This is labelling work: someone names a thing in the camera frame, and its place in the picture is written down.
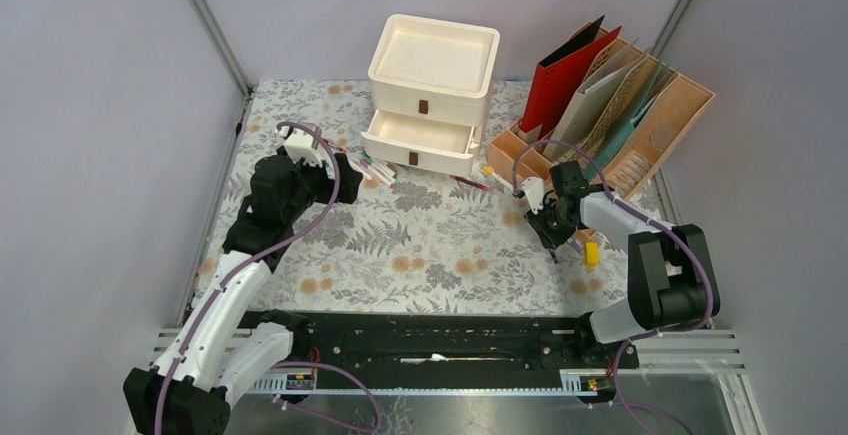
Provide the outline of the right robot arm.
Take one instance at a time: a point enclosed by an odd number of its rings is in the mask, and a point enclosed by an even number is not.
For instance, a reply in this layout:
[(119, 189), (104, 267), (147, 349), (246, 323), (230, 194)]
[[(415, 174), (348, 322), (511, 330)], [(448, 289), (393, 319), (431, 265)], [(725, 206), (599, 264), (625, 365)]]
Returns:
[(665, 329), (704, 326), (721, 306), (706, 236), (694, 224), (651, 218), (604, 183), (592, 184), (576, 162), (559, 163), (549, 181), (527, 177), (516, 190), (526, 219), (549, 252), (578, 230), (594, 229), (627, 256), (625, 297), (581, 316), (575, 357), (597, 367), (613, 343)]

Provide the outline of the white three-drawer organizer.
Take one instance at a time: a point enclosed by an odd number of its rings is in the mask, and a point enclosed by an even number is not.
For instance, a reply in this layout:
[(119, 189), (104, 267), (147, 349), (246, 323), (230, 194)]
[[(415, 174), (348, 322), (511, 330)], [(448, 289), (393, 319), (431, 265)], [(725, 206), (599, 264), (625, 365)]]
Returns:
[(468, 177), (489, 117), (500, 34), (394, 14), (368, 69), (374, 116), (365, 152), (384, 162)]

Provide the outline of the teal folder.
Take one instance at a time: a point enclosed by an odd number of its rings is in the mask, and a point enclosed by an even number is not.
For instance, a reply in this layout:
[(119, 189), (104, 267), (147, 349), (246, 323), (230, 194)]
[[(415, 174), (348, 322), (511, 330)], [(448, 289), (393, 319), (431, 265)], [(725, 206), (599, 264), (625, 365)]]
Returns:
[(662, 88), (674, 74), (665, 63), (655, 63), (653, 60), (640, 63), (639, 72), (625, 97), (626, 104), (603, 132), (603, 137), (592, 146), (592, 157), (599, 167), (605, 169), (618, 154), (644, 117), (647, 111), (645, 106), (651, 104), (652, 93), (658, 86)]

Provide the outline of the beige folder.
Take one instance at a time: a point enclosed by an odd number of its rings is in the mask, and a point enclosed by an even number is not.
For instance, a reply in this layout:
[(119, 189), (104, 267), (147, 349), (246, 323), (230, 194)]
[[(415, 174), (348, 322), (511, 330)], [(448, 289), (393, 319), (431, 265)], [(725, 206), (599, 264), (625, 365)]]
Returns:
[(574, 145), (581, 142), (596, 125), (625, 77), (643, 57), (642, 50), (622, 39), (601, 50), (549, 138)]

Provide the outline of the dark red pen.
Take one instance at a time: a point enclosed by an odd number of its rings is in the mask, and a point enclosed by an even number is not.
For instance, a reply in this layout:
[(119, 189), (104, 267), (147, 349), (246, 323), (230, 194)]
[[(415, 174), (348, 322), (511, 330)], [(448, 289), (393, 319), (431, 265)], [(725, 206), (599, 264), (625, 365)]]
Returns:
[(486, 186), (486, 185), (479, 183), (479, 182), (475, 182), (473, 180), (469, 180), (469, 179), (466, 179), (466, 178), (463, 178), (463, 177), (460, 177), (460, 176), (456, 176), (456, 175), (450, 175), (450, 178), (461, 183), (461, 184), (464, 184), (464, 185), (467, 185), (467, 186), (470, 186), (470, 187), (474, 187), (476, 189), (479, 189), (479, 190), (482, 190), (482, 191), (485, 191), (485, 192), (489, 192), (489, 193), (494, 192), (494, 190), (491, 187)]

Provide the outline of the red folder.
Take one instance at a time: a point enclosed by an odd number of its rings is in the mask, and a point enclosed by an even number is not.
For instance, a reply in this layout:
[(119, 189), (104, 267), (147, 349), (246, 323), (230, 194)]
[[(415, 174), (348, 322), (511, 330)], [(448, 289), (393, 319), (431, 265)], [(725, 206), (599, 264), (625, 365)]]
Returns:
[(595, 58), (617, 38), (621, 26), (601, 34), (604, 16), (586, 24), (536, 66), (519, 137), (534, 142), (554, 129)]

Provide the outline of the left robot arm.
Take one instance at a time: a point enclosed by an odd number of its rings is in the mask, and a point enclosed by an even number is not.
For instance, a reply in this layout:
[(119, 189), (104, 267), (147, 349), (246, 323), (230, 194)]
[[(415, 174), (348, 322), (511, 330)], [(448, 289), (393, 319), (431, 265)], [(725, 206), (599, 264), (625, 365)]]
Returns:
[(298, 321), (262, 322), (232, 353), (226, 346), (296, 239), (300, 216), (316, 203), (354, 203), (362, 179), (344, 153), (312, 166), (280, 149), (256, 163), (200, 305), (152, 366), (132, 369), (124, 381), (137, 433), (221, 434), (232, 408), (272, 365), (307, 359), (311, 342)]

